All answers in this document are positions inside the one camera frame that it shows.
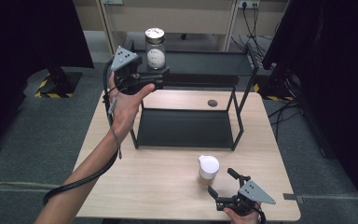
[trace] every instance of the power outlet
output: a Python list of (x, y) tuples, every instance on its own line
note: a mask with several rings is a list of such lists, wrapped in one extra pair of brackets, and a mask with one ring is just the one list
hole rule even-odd
[(246, 9), (258, 8), (260, 6), (260, 0), (245, 0), (238, 3), (238, 8), (243, 8), (243, 3), (246, 3)]

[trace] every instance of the person's right hand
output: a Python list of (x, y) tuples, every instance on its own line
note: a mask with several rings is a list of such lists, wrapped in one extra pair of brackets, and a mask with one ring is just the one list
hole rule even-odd
[(245, 217), (238, 216), (237, 213), (227, 207), (223, 211), (231, 218), (231, 224), (256, 224), (258, 221), (258, 213), (256, 211)]

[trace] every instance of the glass jar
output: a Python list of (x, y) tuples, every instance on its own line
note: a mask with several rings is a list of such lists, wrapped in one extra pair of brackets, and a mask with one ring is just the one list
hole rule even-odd
[(150, 28), (145, 32), (147, 64), (153, 69), (165, 65), (164, 31), (159, 28)]

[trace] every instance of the person's left hand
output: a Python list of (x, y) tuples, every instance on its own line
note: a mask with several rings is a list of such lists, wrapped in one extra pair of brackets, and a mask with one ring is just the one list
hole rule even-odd
[(139, 92), (134, 95), (126, 95), (118, 91), (114, 81), (115, 73), (109, 78), (109, 86), (112, 91), (109, 93), (109, 99), (112, 101), (116, 97), (116, 104), (113, 111), (114, 121), (112, 129), (121, 143), (127, 134), (130, 132), (135, 120), (136, 114), (139, 111), (139, 105), (142, 100), (155, 89), (154, 84), (144, 86)]

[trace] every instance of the wooden table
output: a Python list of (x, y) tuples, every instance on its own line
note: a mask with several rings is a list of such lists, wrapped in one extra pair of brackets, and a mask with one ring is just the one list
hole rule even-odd
[[(147, 107), (222, 109), (230, 92), (224, 91), (155, 91), (145, 99)], [(208, 100), (218, 102), (209, 107)], [(139, 117), (134, 123), (137, 133)], [(238, 123), (234, 112), (232, 130)], [(243, 136), (232, 152), (229, 148), (134, 148), (130, 135), (122, 143), (123, 159), (98, 181), (79, 217), (115, 217), (178, 220), (228, 220), (217, 212), (207, 189), (198, 185), (198, 157), (212, 155), (220, 161), (220, 170), (212, 187), (221, 197), (237, 194), (239, 182), (227, 173), (231, 167), (241, 175), (249, 175), (277, 203), (263, 203), (267, 220), (296, 221), (300, 212), (296, 201), (285, 200), (293, 194), (282, 157), (257, 93), (250, 93), (241, 112)], [(102, 100), (98, 103), (89, 126), (76, 167), (91, 153), (108, 130)]]

